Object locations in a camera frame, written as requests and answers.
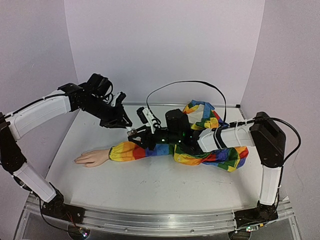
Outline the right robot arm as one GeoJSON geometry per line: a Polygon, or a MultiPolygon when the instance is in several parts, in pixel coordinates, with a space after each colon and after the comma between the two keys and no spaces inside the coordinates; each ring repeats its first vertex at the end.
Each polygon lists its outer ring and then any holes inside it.
{"type": "Polygon", "coordinates": [[[255,148],[262,165],[259,199],[256,207],[237,211],[235,218],[250,224],[278,217],[286,135],[275,118],[259,112],[253,119],[226,123],[211,105],[202,103],[168,111],[165,127],[147,107],[137,114],[143,125],[128,140],[147,153],[172,148],[174,160],[185,165],[213,165],[233,172],[245,163],[249,147],[255,148]]]}

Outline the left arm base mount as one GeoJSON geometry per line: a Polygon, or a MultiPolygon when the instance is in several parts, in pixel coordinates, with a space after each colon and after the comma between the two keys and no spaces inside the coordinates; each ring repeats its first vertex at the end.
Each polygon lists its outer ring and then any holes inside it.
{"type": "Polygon", "coordinates": [[[52,200],[43,202],[40,208],[41,213],[55,219],[81,224],[84,219],[85,209],[65,203],[64,196],[59,190],[56,189],[55,193],[56,195],[52,200]]]}

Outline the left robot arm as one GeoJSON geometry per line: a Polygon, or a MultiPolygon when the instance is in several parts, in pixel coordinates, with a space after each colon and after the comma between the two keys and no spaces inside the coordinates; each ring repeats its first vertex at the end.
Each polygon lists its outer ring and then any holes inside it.
{"type": "Polygon", "coordinates": [[[115,93],[112,82],[94,73],[88,81],[67,83],[17,110],[0,115],[0,165],[20,185],[48,203],[56,218],[64,218],[67,206],[56,199],[58,191],[45,172],[58,149],[64,130],[81,110],[99,120],[101,127],[130,130],[125,112],[126,94],[115,93]]]}

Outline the clear glitter nail polish bottle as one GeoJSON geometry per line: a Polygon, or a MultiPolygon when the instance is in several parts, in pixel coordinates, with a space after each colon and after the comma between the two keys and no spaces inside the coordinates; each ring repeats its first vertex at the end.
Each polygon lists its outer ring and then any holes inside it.
{"type": "Polygon", "coordinates": [[[133,128],[133,127],[127,126],[126,129],[127,129],[127,135],[128,136],[132,136],[132,135],[135,135],[137,133],[137,130],[135,128],[133,128]]]}

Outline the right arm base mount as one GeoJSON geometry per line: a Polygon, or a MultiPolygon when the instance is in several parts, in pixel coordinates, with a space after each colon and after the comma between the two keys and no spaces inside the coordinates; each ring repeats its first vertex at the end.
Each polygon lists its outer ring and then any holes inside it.
{"type": "Polygon", "coordinates": [[[277,219],[277,205],[265,205],[260,203],[259,201],[254,208],[237,210],[234,213],[236,230],[242,230],[247,227],[266,224],[277,219]]]}

